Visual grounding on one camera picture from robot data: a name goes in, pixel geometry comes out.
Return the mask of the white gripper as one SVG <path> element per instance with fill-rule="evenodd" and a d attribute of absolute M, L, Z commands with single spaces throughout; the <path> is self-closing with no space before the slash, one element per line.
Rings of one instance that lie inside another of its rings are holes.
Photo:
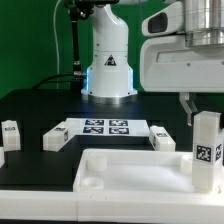
<path fill-rule="evenodd" d="M 193 125 L 195 93 L 224 92 L 224 1 L 170 1 L 142 22 L 140 83 L 147 92 L 181 92 Z"/>

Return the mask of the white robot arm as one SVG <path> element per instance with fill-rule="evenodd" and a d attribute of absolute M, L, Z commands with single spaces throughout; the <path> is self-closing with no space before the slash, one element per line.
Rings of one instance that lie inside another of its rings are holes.
<path fill-rule="evenodd" d="M 147 92 L 177 92 L 191 120 L 192 93 L 224 93 L 224 0 L 165 0 L 168 6 L 144 19 L 140 83 Z M 98 103 L 133 98 L 127 61 L 128 26 L 109 1 L 93 3 L 93 61 L 82 95 Z"/>

